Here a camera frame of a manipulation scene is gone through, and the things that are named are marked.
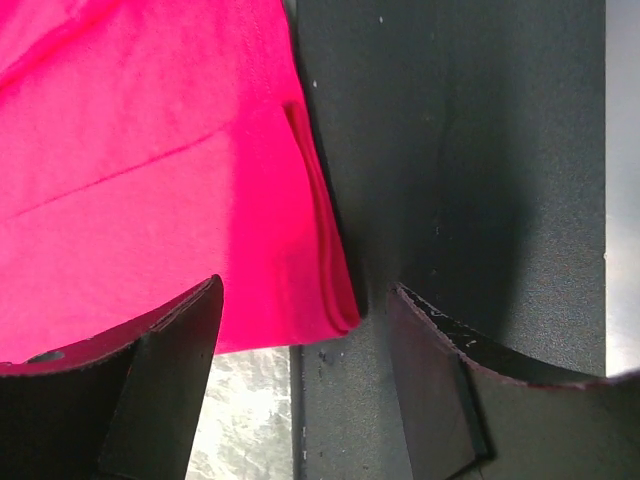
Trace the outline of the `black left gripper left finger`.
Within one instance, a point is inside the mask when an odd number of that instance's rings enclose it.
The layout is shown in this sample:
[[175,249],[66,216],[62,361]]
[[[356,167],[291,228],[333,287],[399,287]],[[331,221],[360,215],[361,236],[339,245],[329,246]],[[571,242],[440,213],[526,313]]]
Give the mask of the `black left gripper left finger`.
[[222,308],[215,276],[92,338],[3,363],[2,477],[184,478]]

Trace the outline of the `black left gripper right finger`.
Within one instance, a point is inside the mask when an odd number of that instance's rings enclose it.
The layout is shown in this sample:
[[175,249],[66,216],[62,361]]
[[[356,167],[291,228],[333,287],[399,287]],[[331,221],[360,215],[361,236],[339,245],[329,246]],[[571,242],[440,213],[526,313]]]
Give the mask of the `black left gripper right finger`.
[[635,479],[639,376],[557,367],[458,322],[402,285],[390,350],[416,479]]

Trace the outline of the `red t shirt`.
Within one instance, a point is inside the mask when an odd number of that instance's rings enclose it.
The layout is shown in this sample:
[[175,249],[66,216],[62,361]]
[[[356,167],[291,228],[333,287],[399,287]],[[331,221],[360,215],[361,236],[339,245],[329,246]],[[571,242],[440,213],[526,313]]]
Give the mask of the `red t shirt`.
[[218,275],[217,351],[360,320],[279,1],[1,5],[1,358]]

